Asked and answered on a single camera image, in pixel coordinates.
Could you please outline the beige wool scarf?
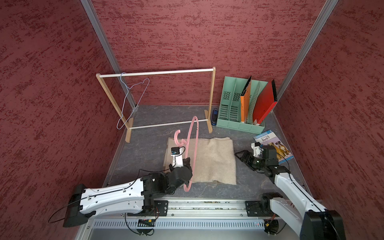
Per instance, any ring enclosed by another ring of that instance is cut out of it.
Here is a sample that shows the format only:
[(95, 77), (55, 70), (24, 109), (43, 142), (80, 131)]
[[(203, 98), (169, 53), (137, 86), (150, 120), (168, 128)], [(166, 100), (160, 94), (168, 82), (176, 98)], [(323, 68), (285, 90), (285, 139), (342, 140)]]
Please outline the beige wool scarf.
[(228, 137), (198, 139), (192, 183), (210, 182), (237, 184), (234, 146)]

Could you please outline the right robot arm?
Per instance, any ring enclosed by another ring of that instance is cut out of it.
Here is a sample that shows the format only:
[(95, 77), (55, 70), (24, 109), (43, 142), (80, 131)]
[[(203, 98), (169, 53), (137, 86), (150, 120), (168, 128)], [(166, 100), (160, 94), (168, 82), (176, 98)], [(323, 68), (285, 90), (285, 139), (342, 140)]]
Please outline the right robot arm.
[(235, 157), (255, 172), (262, 172), (287, 197), (263, 194), (260, 210), (279, 216), (301, 240), (346, 239), (341, 215), (315, 200), (294, 178), (289, 167), (280, 165), (281, 154), (270, 145), (254, 146), (253, 151), (235, 153)]

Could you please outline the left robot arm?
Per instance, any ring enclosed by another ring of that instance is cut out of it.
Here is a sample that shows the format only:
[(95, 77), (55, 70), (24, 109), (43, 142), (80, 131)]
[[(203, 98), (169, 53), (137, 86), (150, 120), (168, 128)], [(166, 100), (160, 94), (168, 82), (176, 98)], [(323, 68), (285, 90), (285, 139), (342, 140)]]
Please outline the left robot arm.
[(71, 228), (86, 224), (94, 217), (126, 213), (129, 216), (147, 216), (154, 213), (155, 199), (172, 195), (188, 184), (193, 170), (190, 158), (181, 165), (170, 165), (168, 173), (153, 172), (129, 183), (107, 188), (90, 189), (75, 186), (67, 206), (63, 227)]

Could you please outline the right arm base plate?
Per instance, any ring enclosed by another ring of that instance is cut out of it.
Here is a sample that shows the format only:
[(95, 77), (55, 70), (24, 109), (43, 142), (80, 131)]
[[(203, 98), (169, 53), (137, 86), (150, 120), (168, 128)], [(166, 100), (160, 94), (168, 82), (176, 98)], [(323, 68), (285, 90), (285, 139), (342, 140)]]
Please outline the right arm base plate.
[(247, 216), (272, 218), (275, 215), (279, 217), (271, 210), (270, 203), (271, 200), (245, 201)]

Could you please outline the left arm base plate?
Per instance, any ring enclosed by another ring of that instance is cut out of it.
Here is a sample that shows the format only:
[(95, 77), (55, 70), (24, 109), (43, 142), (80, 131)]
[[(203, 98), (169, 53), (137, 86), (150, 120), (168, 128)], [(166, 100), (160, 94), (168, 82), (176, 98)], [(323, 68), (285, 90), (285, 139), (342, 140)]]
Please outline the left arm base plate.
[(141, 210), (136, 213), (126, 213), (127, 216), (154, 216), (154, 217), (166, 217), (168, 213), (169, 201), (166, 200), (144, 200), (144, 205)]

